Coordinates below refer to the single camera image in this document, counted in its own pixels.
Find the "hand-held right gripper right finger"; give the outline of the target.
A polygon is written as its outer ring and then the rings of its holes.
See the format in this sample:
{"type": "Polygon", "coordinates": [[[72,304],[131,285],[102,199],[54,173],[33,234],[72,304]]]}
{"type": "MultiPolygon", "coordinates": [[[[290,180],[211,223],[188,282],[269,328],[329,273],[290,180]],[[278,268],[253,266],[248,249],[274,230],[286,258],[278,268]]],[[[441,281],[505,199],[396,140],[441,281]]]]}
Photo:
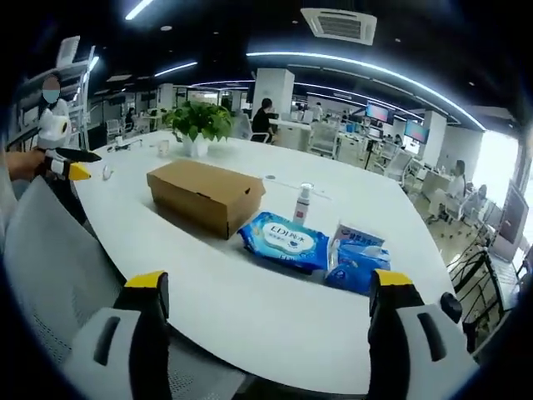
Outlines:
{"type": "Polygon", "coordinates": [[[449,292],[425,303],[400,272],[371,275],[370,399],[452,399],[479,366],[460,329],[462,306],[449,292]]]}

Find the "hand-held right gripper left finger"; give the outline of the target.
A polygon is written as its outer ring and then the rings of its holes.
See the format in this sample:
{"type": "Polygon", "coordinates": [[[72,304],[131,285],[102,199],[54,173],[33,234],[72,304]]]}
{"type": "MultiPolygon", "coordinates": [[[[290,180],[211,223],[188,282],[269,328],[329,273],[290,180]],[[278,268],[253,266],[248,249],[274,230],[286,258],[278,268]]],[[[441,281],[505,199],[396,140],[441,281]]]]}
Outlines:
{"type": "Polygon", "coordinates": [[[62,366],[84,399],[169,399],[168,274],[129,279],[77,332],[62,366]]]}

